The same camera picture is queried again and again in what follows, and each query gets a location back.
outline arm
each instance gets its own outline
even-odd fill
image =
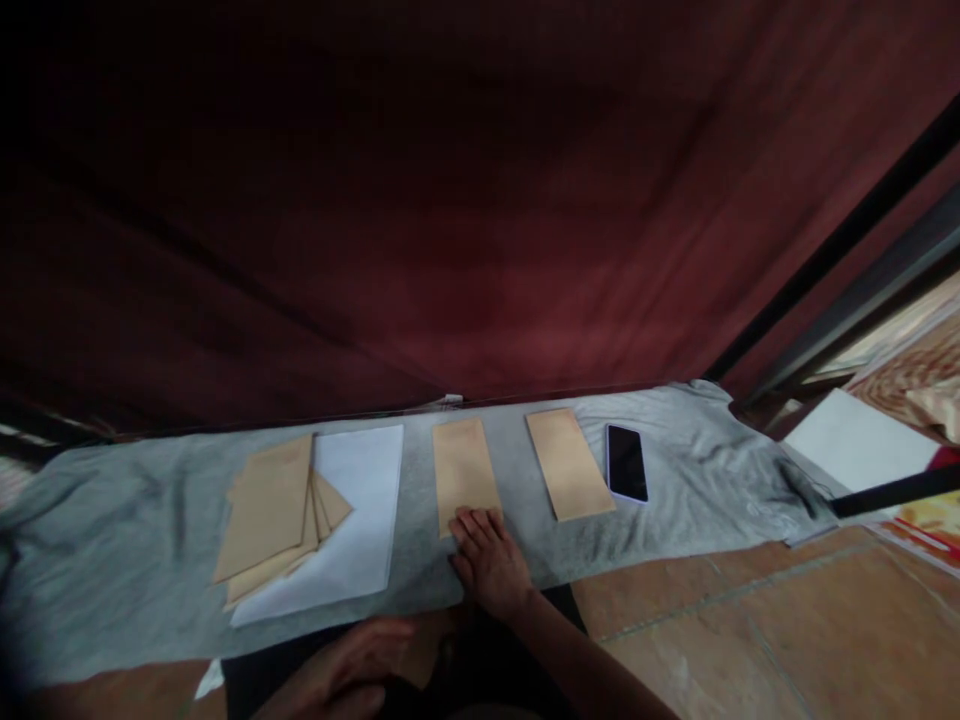
[[[451,559],[467,591],[506,624],[583,717],[676,715],[643,683],[560,614],[531,584],[520,548],[497,512],[457,510]]]

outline smartphone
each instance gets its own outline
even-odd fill
[[[607,425],[607,486],[614,495],[649,501],[643,450],[636,430]]]

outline brown floor tile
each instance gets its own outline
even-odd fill
[[[882,546],[741,604],[816,717],[957,715],[960,622]]]
[[[590,637],[603,639],[725,589],[702,557],[656,560],[573,583]]]
[[[51,718],[181,718],[209,664],[195,660],[101,673],[83,682],[38,690],[28,701]]]
[[[943,600],[954,612],[960,613],[960,580],[898,545],[884,542],[883,547],[924,587]]]
[[[782,542],[770,542],[749,550],[717,553],[709,557],[730,587],[735,588],[838,550],[869,542],[874,542],[874,536],[869,531],[861,527],[849,527],[794,549]]]
[[[222,686],[190,706],[184,720],[226,720],[227,691]]]
[[[603,647],[683,718],[805,718],[735,602]]]

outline stack of envelopes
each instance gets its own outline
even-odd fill
[[[313,436],[255,453],[227,493],[230,523],[213,581],[227,605],[287,575],[316,553],[353,511],[311,465]]]

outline black pole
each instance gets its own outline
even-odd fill
[[[927,470],[886,485],[862,490],[830,501],[838,518],[876,512],[888,507],[923,500],[960,490],[960,464]]]
[[[960,141],[960,95],[930,123],[880,182],[817,248],[704,374],[724,375],[832,270]]]

